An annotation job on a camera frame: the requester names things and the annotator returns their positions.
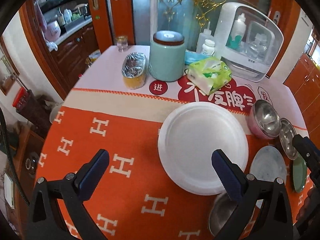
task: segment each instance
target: stainless steel bowl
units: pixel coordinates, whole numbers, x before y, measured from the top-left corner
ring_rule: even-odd
[[[261,131],[270,139],[279,136],[281,121],[273,106],[265,100],[257,100],[253,105],[253,115]]]
[[[290,160],[295,160],[298,157],[298,151],[292,145],[292,139],[296,134],[297,133],[289,120],[281,118],[279,138],[281,146]]]
[[[237,207],[237,202],[230,200],[227,193],[217,196],[209,216],[209,230],[216,236]]]

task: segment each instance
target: green tissue package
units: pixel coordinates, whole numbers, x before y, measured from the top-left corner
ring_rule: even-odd
[[[190,64],[187,77],[208,96],[228,84],[232,73],[226,63],[209,57]]]

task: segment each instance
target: glass jar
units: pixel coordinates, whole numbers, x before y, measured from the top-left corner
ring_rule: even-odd
[[[119,52],[123,52],[128,49],[128,36],[118,36],[116,37],[116,41]]]

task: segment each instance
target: pink bowl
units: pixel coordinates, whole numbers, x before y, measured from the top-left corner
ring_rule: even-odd
[[[255,118],[255,115],[256,115],[255,110],[257,110],[256,109],[257,104],[258,104],[258,108],[261,107],[261,104],[265,104],[267,106],[267,109],[269,108],[268,109],[269,111],[270,110],[274,111],[274,114],[277,116],[277,119],[280,120],[279,115],[276,113],[276,110],[273,108],[273,106],[270,103],[264,100],[257,100],[254,103],[254,105],[251,107],[250,114],[249,114],[248,126],[250,131],[260,139],[271,140],[276,138],[277,136],[279,136],[279,134],[277,135],[275,134],[274,136],[271,134],[268,135],[258,124]]]
[[[267,136],[258,126],[256,119],[254,117],[253,108],[254,108],[254,105],[251,107],[249,120],[248,120],[248,126],[250,131],[260,139],[271,140],[272,138]]]

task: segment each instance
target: white foam plate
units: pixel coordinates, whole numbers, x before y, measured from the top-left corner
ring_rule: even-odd
[[[158,140],[159,157],[168,176],[184,190],[216,195],[224,187],[211,164],[222,149],[243,171],[248,142],[238,120],[210,102],[194,102],[174,110],[164,121]]]
[[[250,173],[259,180],[273,182],[276,178],[287,181],[287,171],[281,153],[272,146],[262,147],[254,157]],[[263,200],[258,200],[256,206],[261,208]]]

